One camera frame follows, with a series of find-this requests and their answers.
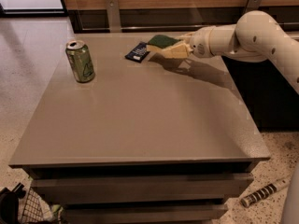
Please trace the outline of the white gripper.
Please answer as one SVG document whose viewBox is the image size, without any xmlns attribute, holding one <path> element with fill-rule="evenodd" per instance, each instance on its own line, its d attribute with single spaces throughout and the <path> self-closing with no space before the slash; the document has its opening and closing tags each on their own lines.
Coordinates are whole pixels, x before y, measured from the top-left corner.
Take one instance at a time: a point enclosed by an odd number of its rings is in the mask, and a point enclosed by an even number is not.
<svg viewBox="0 0 299 224">
<path fill-rule="evenodd" d="M 208 26 L 197 30 L 196 32 L 189 32 L 178 36 L 178 40 L 183 40 L 185 43 L 177 43 L 160 51 L 166 59 L 184 59 L 189 57 L 192 53 L 198 58 L 210 58 L 213 56 L 210 49 L 210 35 L 215 29 L 214 26 Z"/>
</svg>

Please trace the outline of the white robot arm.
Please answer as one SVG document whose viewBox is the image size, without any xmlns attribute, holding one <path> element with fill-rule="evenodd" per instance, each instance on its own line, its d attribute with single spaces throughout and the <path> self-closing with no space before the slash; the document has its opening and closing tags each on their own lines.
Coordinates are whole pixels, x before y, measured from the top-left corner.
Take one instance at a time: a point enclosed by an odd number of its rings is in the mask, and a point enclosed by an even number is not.
<svg viewBox="0 0 299 224">
<path fill-rule="evenodd" d="M 229 211 L 211 224 L 281 224 L 295 222 L 298 206 L 299 42 L 286 34 L 265 12 L 254 10 L 235 23 L 207 26 L 180 36 L 169 36 L 162 54 L 181 59 L 222 56 L 250 114 L 274 153 L 253 170 L 255 180 L 242 194 L 282 178 L 288 185 L 249 208 L 240 200 L 227 201 Z"/>
</svg>

